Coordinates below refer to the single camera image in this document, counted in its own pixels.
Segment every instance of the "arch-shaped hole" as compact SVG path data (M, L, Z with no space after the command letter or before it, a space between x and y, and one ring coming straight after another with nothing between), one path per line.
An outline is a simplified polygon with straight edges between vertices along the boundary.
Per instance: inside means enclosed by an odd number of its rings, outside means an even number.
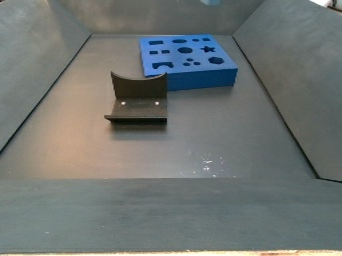
M173 68L173 63L172 62L157 62L157 63L152 63L152 67L153 69L157 69L161 66L166 66L169 68Z

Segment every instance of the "blue foam block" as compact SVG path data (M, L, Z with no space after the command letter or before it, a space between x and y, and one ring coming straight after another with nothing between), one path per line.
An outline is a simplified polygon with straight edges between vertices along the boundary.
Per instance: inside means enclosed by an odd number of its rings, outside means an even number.
M232 86L237 66L211 35L140 38L144 76L168 74L168 90Z

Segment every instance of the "bin floor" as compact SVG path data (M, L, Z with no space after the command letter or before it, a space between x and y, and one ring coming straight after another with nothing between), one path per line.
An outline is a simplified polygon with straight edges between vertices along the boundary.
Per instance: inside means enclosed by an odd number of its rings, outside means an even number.
M168 92L165 126L114 126L109 72L142 77L137 36L94 35L0 156L1 179L313 178L232 37L233 87Z

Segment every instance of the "gray surface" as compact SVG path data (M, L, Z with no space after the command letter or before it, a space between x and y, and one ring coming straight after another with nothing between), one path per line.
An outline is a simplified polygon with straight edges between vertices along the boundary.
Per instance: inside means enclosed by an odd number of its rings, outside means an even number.
M342 180L342 19L267 0L233 34L321 178Z
M325 181L1 181L0 188L0 253L342 250L342 186Z
M263 0L60 0L92 33L232 34Z
M89 36L74 21L53 0L1 3L0 150Z
M93 36L0 156L0 178L312 178L232 38L216 39L235 87L169 92L166 126L141 128L102 118L109 72L142 77L137 37Z

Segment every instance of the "dark gray object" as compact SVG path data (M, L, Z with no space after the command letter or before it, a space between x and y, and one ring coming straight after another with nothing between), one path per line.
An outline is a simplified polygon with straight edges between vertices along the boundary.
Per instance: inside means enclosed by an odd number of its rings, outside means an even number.
M65 69L89 32L53 0L0 7L0 150Z
M112 114L116 123L164 124L166 122L166 74L128 79L110 72L114 91Z
M342 19L305 0L267 0L233 34L309 162L342 181Z

